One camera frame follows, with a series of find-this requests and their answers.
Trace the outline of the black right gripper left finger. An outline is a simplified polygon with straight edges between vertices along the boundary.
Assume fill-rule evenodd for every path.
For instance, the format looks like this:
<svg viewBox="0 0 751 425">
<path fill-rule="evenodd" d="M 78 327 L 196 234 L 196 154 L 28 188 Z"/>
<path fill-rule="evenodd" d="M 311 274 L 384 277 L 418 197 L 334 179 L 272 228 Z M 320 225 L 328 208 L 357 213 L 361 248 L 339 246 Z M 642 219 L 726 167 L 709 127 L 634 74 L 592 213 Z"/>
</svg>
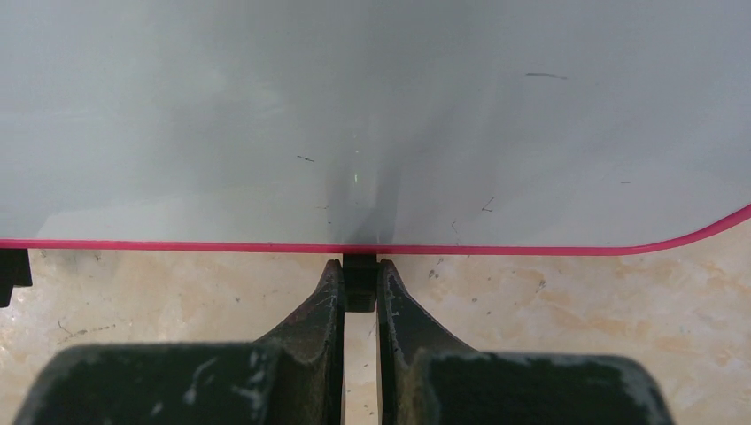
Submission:
<svg viewBox="0 0 751 425">
<path fill-rule="evenodd" d="M 262 424 L 344 422 L 344 330 L 344 273 L 332 259 L 313 293 L 252 344 L 267 373 Z"/>
</svg>

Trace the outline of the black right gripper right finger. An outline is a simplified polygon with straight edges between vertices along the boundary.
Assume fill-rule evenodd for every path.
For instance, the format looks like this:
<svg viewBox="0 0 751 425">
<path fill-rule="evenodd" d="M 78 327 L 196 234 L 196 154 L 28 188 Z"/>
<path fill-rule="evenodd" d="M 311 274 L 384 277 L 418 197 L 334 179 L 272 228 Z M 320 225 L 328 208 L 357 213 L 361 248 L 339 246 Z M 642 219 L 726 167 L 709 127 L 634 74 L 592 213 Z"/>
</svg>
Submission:
<svg viewBox="0 0 751 425">
<path fill-rule="evenodd" d="M 379 420 L 437 424 L 440 399 L 430 381 L 437 354 L 474 352 L 408 292 L 394 262 L 379 263 L 376 281 Z"/>
</svg>

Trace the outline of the pink framed whiteboard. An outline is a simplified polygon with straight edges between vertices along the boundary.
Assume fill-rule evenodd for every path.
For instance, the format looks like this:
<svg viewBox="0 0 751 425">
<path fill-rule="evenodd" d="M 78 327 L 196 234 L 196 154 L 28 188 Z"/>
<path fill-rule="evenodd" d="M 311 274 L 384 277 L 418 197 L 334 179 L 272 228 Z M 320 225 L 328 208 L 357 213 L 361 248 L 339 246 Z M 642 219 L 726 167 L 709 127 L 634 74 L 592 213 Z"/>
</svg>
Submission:
<svg viewBox="0 0 751 425">
<path fill-rule="evenodd" d="M 4 1 L 4 248 L 629 255 L 750 217 L 747 1 Z"/>
</svg>

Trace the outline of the black whiteboard foot clip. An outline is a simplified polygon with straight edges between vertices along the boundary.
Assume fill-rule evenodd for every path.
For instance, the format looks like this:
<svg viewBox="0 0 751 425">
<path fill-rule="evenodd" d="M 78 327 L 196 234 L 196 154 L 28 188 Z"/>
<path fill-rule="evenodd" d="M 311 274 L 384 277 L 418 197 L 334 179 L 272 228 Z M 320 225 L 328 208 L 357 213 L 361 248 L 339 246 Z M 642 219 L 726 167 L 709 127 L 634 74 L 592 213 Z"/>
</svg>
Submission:
<svg viewBox="0 0 751 425">
<path fill-rule="evenodd" d="M 379 263 L 375 254 L 343 255 L 345 304 L 348 313 L 371 313 L 376 309 Z"/>
<path fill-rule="evenodd" d="M 33 277 L 27 249 L 1 249 L 0 255 L 0 305 L 7 307 L 15 288 L 33 286 Z"/>
</svg>

